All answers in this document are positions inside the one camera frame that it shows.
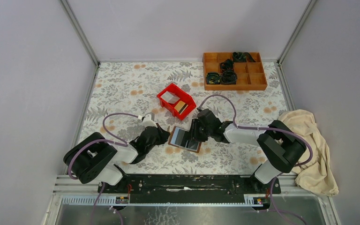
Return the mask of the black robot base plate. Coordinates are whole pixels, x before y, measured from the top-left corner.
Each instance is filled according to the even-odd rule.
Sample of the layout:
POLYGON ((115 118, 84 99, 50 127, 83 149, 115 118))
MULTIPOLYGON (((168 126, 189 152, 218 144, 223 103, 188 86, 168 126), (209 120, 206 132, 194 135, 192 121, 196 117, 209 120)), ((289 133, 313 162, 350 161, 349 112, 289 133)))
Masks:
POLYGON ((261 184, 240 175, 129 174, 117 185, 100 186, 104 194, 124 194, 130 203, 244 203, 246 195, 281 193, 279 182, 261 184))

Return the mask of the brown leather card holder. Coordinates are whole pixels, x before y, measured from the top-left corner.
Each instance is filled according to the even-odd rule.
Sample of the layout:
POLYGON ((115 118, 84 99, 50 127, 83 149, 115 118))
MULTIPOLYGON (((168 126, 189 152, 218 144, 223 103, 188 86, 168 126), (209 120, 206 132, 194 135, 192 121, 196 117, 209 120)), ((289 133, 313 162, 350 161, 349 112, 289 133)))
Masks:
POLYGON ((177 126, 173 128, 168 144, 193 153, 199 153, 201 147, 201 142, 191 139, 189 131, 177 126))

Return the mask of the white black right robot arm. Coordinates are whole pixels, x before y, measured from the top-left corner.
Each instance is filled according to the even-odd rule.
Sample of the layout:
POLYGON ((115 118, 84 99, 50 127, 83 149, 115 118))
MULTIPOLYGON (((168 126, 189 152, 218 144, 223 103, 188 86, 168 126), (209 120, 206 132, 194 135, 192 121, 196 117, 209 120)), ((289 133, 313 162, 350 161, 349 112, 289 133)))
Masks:
POLYGON ((221 121, 209 110, 201 110, 192 120, 191 139, 205 142, 209 138, 218 143, 245 143, 259 146, 267 160, 252 174, 250 187, 262 193, 269 182, 282 173, 289 173, 309 144, 293 133, 283 122, 274 120, 267 127, 246 127, 233 121, 221 121))

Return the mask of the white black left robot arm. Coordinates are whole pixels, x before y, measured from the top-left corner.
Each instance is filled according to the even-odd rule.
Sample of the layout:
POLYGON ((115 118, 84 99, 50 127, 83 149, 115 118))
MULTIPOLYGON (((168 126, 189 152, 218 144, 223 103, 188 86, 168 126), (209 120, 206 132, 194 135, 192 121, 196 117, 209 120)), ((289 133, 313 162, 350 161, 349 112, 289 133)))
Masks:
POLYGON ((68 174, 82 184, 93 180, 103 182, 116 193, 125 190, 125 173, 116 162, 137 164, 144 160, 156 146, 165 144, 170 137, 168 131, 158 124, 146 127, 128 146, 116 144, 95 132, 68 151, 63 162, 68 166, 68 174))

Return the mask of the red plastic bin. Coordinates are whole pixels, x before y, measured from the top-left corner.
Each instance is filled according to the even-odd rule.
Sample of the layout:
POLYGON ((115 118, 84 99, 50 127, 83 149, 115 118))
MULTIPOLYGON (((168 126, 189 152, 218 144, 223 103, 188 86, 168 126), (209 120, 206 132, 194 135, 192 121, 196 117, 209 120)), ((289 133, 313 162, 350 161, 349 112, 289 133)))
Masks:
POLYGON ((195 104, 194 100, 192 99, 192 97, 189 94, 187 94, 185 91, 183 91, 181 88, 179 88, 177 85, 175 85, 174 83, 169 84, 160 93, 158 93, 157 98, 159 99, 161 107, 167 109, 172 114, 173 117, 175 117, 179 120, 184 120, 196 108, 196 104, 195 104), (180 100, 177 101, 175 104, 169 104, 161 98, 161 95, 163 93, 165 93, 166 91, 169 91, 169 92, 175 94, 176 96, 178 96, 180 98, 181 101, 184 101, 185 103, 188 104, 188 107, 185 109, 185 111, 181 115, 179 115, 174 109, 174 106, 180 100))

